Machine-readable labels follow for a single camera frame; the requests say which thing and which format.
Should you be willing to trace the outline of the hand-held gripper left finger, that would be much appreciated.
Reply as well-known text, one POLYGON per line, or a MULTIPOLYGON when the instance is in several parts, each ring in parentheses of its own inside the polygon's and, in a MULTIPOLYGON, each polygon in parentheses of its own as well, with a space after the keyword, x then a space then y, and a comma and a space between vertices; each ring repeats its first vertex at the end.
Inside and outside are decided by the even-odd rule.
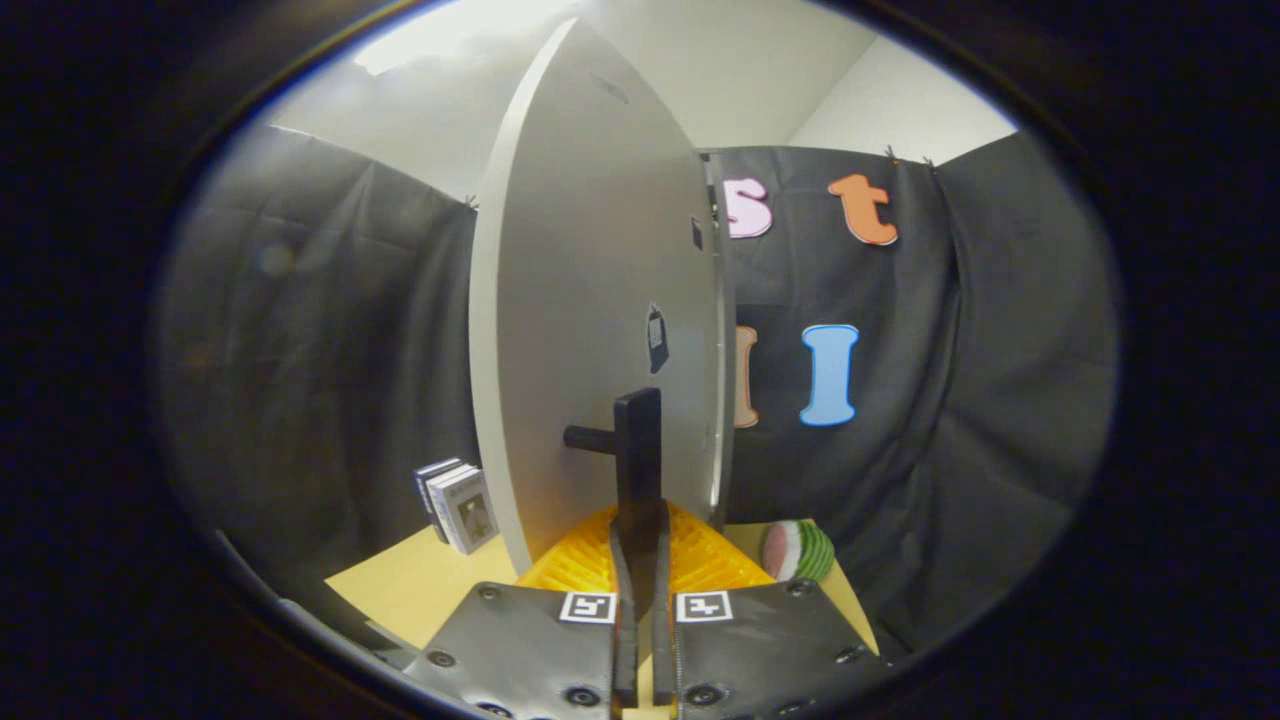
POLYGON ((406 674, 502 719, 618 719, 637 628, 616 510, 593 514, 515 583, 472 585, 406 674))

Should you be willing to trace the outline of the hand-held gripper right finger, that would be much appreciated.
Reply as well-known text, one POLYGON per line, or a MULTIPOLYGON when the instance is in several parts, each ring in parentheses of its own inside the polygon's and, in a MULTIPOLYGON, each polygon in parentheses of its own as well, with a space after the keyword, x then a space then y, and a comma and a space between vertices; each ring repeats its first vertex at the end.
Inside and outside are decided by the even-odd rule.
POLYGON ((776 580, 676 503, 655 579, 653 694, 675 719, 833 719, 890 674, 818 580, 776 580))

